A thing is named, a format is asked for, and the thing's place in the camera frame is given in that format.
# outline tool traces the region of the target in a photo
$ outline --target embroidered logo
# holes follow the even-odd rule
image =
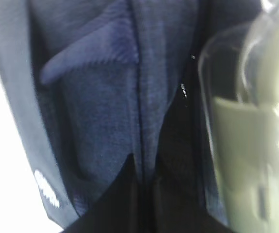
[[[60,202],[58,201],[55,192],[43,174],[39,170],[36,170],[34,172],[34,177],[39,189],[43,193],[43,196],[45,196],[55,208],[60,208]]]

